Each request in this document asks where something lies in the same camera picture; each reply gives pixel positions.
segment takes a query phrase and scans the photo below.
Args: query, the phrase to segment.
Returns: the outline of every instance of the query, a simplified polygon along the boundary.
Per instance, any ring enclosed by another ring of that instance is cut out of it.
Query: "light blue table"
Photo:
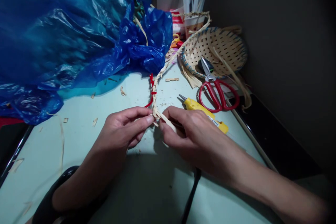
[[[176,77],[180,80],[164,80]],[[120,94],[120,86],[127,96]],[[182,107],[178,94],[195,99],[197,90],[191,89],[178,66],[174,65],[163,76],[157,92],[157,104],[162,112],[169,105]],[[65,136],[63,170],[81,164],[110,113],[145,106],[149,93],[148,77],[142,78],[137,73],[122,77],[119,82],[107,80],[106,85],[101,82],[96,88],[63,92],[64,97],[76,95],[66,99],[58,112],[62,121],[69,118],[67,123],[62,123]],[[93,127],[92,121],[97,117]],[[248,154],[264,163],[231,112],[217,113],[216,119],[228,125],[229,136]],[[0,223],[25,223],[58,178],[61,130],[57,116],[33,129],[19,158],[24,161],[16,173],[8,174],[0,189]],[[193,183],[192,168],[162,143],[159,129],[150,128],[142,141],[128,151],[123,172],[91,223],[179,223]],[[32,202],[32,206],[22,216],[27,202]],[[199,224],[278,222],[271,209],[208,177],[199,181],[188,218],[188,223]]]

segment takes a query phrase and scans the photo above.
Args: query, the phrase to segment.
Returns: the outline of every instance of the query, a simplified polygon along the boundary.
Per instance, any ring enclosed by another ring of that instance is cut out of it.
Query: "bamboo basket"
[[[213,75],[226,78],[230,72],[210,51],[209,46],[215,47],[234,72],[238,72],[247,61],[247,48],[236,33],[228,28],[209,27],[191,38],[182,52],[182,62],[186,69],[194,76],[205,79],[205,75],[198,69],[201,56],[213,65]]]

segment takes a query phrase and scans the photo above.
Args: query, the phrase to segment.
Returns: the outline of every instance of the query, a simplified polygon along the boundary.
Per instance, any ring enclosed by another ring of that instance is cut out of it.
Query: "gray wall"
[[[240,24],[243,75],[327,171],[336,151],[336,36],[326,0],[206,0],[213,25]]]

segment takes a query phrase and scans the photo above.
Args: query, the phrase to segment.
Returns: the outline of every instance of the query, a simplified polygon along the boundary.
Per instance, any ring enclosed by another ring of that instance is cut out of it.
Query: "paper cup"
[[[192,16],[192,17],[185,17],[184,18],[184,25],[185,25],[185,37],[189,38],[190,34],[189,31],[197,31],[203,27],[204,24],[204,16]]]

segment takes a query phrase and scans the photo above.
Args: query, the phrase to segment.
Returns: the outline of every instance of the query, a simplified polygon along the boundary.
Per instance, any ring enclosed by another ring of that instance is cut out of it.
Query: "red string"
[[[150,84],[153,87],[154,81],[153,81],[153,74],[152,73],[149,75],[149,78],[150,78]],[[151,92],[150,101],[149,101],[149,103],[145,107],[149,107],[152,104],[152,102],[153,102],[153,95],[156,95],[156,92]]]

